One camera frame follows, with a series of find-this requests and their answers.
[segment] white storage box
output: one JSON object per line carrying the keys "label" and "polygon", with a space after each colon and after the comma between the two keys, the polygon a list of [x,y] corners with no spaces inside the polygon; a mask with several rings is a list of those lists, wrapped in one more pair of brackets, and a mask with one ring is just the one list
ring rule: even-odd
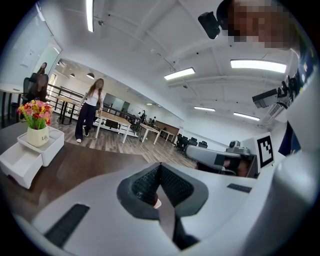
{"label": "white storage box", "polygon": [[49,128],[49,141],[40,147],[32,146],[27,142],[27,133],[20,135],[17,140],[19,143],[34,150],[42,155],[43,167],[47,167],[54,159],[56,154],[65,144],[65,134],[55,128]]}
{"label": "white storage box", "polygon": [[41,154],[19,142],[0,155],[0,166],[4,174],[12,176],[27,189],[42,165]]}

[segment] flower pot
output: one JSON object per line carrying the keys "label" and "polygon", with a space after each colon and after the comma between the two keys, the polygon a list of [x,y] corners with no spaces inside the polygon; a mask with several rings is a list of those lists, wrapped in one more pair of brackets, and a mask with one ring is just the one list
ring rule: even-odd
{"label": "flower pot", "polygon": [[49,129],[48,126],[41,130],[35,130],[28,127],[26,131],[26,141],[35,147],[41,147],[49,141]]}

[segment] black pendant light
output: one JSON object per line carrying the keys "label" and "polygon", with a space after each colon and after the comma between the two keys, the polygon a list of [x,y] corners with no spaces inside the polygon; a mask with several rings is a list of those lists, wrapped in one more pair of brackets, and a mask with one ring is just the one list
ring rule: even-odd
{"label": "black pendant light", "polygon": [[95,79],[95,75],[93,73],[86,74],[88,78]]}

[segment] woman with long hair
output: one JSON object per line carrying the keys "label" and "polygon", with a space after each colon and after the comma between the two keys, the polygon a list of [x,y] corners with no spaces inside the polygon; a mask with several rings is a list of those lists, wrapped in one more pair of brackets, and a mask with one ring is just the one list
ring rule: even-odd
{"label": "woman with long hair", "polygon": [[99,112],[103,109],[104,97],[102,94],[102,89],[104,87],[104,80],[99,78],[97,79],[90,88],[85,91],[85,94],[80,102],[78,107],[79,117],[75,127],[75,139],[76,142],[81,143],[84,135],[86,137],[89,135],[89,131],[94,124],[94,119],[96,117],[96,105],[97,102],[100,102]]}
{"label": "woman with long hair", "polygon": [[46,102],[48,81],[49,77],[47,74],[38,75],[36,83],[31,87],[30,91],[25,96],[27,98],[27,102],[36,99],[39,99],[42,102]]}
{"label": "woman with long hair", "polygon": [[47,67],[47,63],[46,63],[46,62],[42,63],[42,65],[41,65],[41,67],[39,68],[37,74],[38,74],[38,75],[43,75],[43,74],[45,73],[45,71],[46,71],[46,70],[45,70],[46,67]]}

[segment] wooden desk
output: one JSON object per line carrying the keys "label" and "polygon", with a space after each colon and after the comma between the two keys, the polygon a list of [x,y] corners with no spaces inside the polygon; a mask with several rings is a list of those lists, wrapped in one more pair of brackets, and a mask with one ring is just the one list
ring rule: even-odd
{"label": "wooden desk", "polygon": [[[17,143],[17,137],[27,131],[25,123],[16,123],[0,130],[0,154]],[[11,211],[31,221],[53,200],[80,183],[129,167],[147,164],[142,155],[114,153],[64,142],[63,148],[48,167],[42,167],[30,189],[20,186],[0,170],[0,185]]]}
{"label": "wooden desk", "polygon": [[[64,96],[61,96],[61,95],[58,95],[56,98],[57,98],[58,100],[63,101],[62,107],[61,107],[61,112],[60,112],[60,117],[57,119],[57,122],[58,122],[59,124],[65,125],[65,126],[71,125],[72,116],[73,116],[73,114],[74,114],[75,106],[79,106],[80,101],[77,101],[77,100],[72,99],[72,98],[67,98],[67,97],[64,97]],[[72,107],[72,110],[71,110],[69,123],[64,123],[68,103],[69,103],[69,104],[72,104],[73,107]]]}
{"label": "wooden desk", "polygon": [[105,112],[105,111],[102,111],[101,114],[98,114],[98,111],[96,111],[95,116],[100,118],[99,125],[98,125],[98,128],[96,129],[96,134],[95,134],[95,138],[96,139],[98,138],[98,133],[99,133],[100,126],[101,126],[101,123],[102,123],[102,119],[107,119],[107,120],[110,120],[110,121],[113,121],[113,122],[116,122],[116,123],[120,124],[120,129],[119,129],[118,134],[120,134],[122,126],[127,126],[125,134],[124,134],[124,138],[123,138],[123,141],[122,141],[122,144],[125,144],[125,141],[126,141],[126,138],[127,138],[131,123],[129,123],[126,119],[124,119],[122,117],[119,117],[119,116],[114,115],[114,114],[110,114],[110,113]]}
{"label": "wooden desk", "polygon": [[168,134],[168,135],[167,135],[167,137],[166,137],[166,140],[165,140],[165,141],[167,141],[167,140],[168,140],[169,135],[172,135],[171,142],[173,142],[174,137],[175,137],[175,135],[174,135],[173,133],[168,132],[167,130],[161,130],[161,131],[160,131],[160,133],[161,133],[161,132],[165,132],[165,133],[167,133],[167,134]]}
{"label": "wooden desk", "polygon": [[[0,83],[0,92],[2,92],[2,106],[1,106],[1,126],[2,128],[5,127],[5,104],[6,104],[6,95],[9,94],[9,101],[8,101],[8,111],[7,111],[7,119],[10,121],[10,110],[11,110],[11,99],[12,94],[19,94],[18,95],[18,106],[20,106],[20,99],[21,94],[23,93],[23,87],[15,85],[15,84],[8,84],[8,83]],[[19,122],[19,114],[18,112],[15,113],[15,121]]]}
{"label": "wooden desk", "polygon": [[153,129],[151,126],[145,125],[145,124],[143,124],[143,123],[141,123],[140,126],[143,127],[143,128],[146,130],[145,133],[144,133],[143,139],[142,139],[142,143],[144,143],[145,138],[147,137],[148,132],[151,131],[151,132],[154,132],[154,133],[157,134],[156,137],[155,137],[154,143],[153,143],[153,145],[155,145],[156,142],[157,142],[157,139],[158,139],[158,137],[159,137],[159,135],[160,135],[160,131],[158,131],[158,130],[156,130],[156,129]]}

